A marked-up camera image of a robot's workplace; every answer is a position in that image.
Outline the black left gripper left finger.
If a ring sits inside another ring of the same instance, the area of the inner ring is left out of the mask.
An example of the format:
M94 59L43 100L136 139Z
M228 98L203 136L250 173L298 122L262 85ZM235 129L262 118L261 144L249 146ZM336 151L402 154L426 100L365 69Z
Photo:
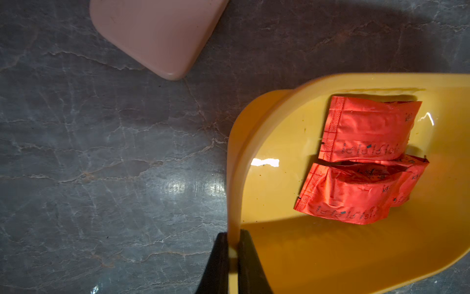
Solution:
M228 293L229 256L227 233L219 233L214 241L196 294Z

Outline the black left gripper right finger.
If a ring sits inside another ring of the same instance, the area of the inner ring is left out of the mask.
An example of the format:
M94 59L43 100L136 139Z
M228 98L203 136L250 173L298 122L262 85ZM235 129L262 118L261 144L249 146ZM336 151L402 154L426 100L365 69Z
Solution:
M241 230L238 245L238 288L240 294L273 294L248 230Z

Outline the red tea bag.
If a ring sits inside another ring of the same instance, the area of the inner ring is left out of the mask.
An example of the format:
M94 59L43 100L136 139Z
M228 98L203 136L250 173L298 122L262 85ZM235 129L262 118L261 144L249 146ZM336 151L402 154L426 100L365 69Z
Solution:
M411 191L430 163L427 158L420 158L408 154L402 154L399 158L393 160L365 159L352 160L352 162L380 165L385 167L389 173L400 172L399 178L389 198L391 207L399 207L410 199Z
M294 209L317 218L367 225L385 219L406 168L314 163Z
M319 159L326 162L393 160L408 145L421 101L378 102L332 96Z

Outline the yellow plastic storage box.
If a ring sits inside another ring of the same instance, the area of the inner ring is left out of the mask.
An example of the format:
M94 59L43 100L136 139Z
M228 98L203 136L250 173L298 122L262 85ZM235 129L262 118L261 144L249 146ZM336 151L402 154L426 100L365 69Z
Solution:
M334 95L421 101L407 153L430 165L410 200L356 225L295 211ZM228 242L248 232L278 294L381 294L470 252L470 77L343 73L263 94L235 121L226 168Z

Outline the pink plastic case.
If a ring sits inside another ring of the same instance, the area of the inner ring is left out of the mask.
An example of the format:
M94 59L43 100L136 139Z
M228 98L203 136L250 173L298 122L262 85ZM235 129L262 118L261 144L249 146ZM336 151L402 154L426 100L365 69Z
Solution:
M109 42L166 80L180 80L203 50L228 1L92 0L91 20Z

